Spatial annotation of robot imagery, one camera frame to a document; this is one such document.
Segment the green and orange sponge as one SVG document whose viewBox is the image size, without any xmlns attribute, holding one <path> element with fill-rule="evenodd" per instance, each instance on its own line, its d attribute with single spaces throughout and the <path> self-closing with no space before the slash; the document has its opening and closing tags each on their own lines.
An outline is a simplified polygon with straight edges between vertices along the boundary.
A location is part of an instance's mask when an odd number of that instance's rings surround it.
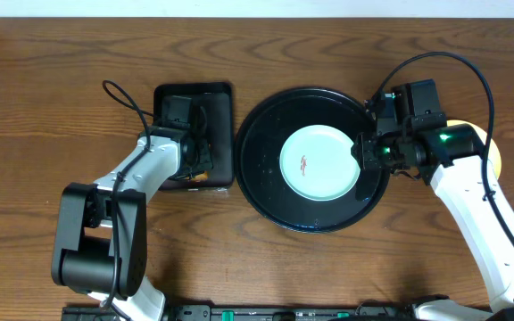
<svg viewBox="0 0 514 321">
<path fill-rule="evenodd" d="M 192 181 L 192 182 L 203 182 L 203 181 L 206 181 L 208 178 L 209 178 L 208 172 L 204 171 L 204 172 L 201 172 L 201 173 L 198 173 L 195 175 L 191 175 L 188 180 Z"/>
</svg>

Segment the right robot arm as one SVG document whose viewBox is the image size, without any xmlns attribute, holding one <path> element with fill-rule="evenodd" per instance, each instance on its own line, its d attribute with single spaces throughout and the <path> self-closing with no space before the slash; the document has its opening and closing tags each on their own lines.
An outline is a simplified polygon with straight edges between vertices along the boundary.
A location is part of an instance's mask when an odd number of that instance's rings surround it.
<svg viewBox="0 0 514 321">
<path fill-rule="evenodd" d="M 376 122 L 357 136 L 362 169 L 415 168 L 450 211 L 479 268 L 487 312 L 434 299 L 414 309 L 425 320 L 514 320 L 514 210 L 489 156 L 493 140 L 465 121 L 446 118 L 432 99 L 382 94 L 366 103 Z"/>
</svg>

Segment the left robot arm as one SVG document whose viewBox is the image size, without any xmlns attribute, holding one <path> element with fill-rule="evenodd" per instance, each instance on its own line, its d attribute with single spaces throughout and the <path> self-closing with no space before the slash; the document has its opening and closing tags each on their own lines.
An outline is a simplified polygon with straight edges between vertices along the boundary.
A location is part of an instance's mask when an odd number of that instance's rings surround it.
<svg viewBox="0 0 514 321">
<path fill-rule="evenodd" d="M 53 281 L 84 293 L 126 320 L 162 319 L 165 296 L 145 275 L 146 207 L 167 180 L 212 169 L 206 110 L 172 103 L 114 170 L 62 192 L 51 265 Z"/>
</svg>

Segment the light blue plate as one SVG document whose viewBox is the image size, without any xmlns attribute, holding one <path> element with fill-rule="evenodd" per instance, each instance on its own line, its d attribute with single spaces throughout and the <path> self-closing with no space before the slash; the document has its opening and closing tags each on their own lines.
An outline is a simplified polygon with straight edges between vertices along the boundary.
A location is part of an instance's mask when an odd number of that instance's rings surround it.
<svg viewBox="0 0 514 321">
<path fill-rule="evenodd" d="M 361 169 L 352 156 L 353 141 L 326 125 L 300 128 L 284 142 L 279 167 L 291 189 L 311 201 L 333 201 L 356 185 Z"/>
</svg>

